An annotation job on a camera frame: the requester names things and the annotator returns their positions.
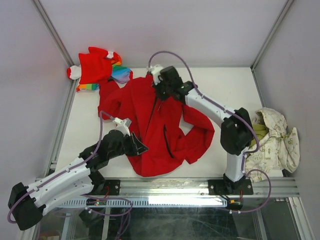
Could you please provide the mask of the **red zip jacket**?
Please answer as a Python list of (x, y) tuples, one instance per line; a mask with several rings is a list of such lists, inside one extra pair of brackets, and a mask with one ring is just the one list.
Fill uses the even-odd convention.
[(148, 147), (140, 156), (128, 158), (142, 177), (174, 171), (184, 161), (195, 163), (208, 150), (215, 129), (196, 109), (172, 97), (161, 101), (152, 87), (151, 75), (131, 79), (123, 87), (114, 80), (99, 82), (98, 111), (130, 119), (130, 131)]

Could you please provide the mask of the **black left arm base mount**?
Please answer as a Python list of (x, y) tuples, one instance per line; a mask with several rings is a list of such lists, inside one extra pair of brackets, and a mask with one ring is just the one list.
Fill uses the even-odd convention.
[(120, 179), (104, 179), (94, 184), (91, 195), (96, 196), (118, 196), (120, 194)]

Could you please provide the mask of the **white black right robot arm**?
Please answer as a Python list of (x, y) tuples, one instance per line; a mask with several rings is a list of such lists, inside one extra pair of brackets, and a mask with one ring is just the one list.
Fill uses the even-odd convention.
[(249, 113), (244, 108), (232, 109), (201, 93), (193, 80), (183, 82), (173, 66), (149, 66), (153, 78), (152, 87), (156, 95), (165, 101), (172, 97), (176, 101), (207, 116), (220, 127), (220, 144), (227, 152), (227, 166), (223, 187), (230, 194), (241, 189), (245, 177), (245, 155), (254, 138)]

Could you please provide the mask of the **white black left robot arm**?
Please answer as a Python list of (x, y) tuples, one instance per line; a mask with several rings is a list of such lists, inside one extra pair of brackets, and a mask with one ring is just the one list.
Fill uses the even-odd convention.
[(134, 133), (111, 130), (61, 170), (29, 185), (22, 182), (14, 185), (8, 200), (8, 222), (25, 231), (70, 199), (102, 193), (105, 182), (100, 169), (111, 159), (122, 155), (137, 157), (148, 149)]

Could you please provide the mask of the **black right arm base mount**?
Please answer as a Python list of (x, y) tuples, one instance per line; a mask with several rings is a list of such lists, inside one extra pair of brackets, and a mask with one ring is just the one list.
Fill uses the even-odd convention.
[(254, 194), (252, 182), (249, 178), (243, 176), (240, 180), (233, 182), (225, 175), (222, 178), (209, 179), (208, 194), (213, 195), (243, 195), (250, 196)]

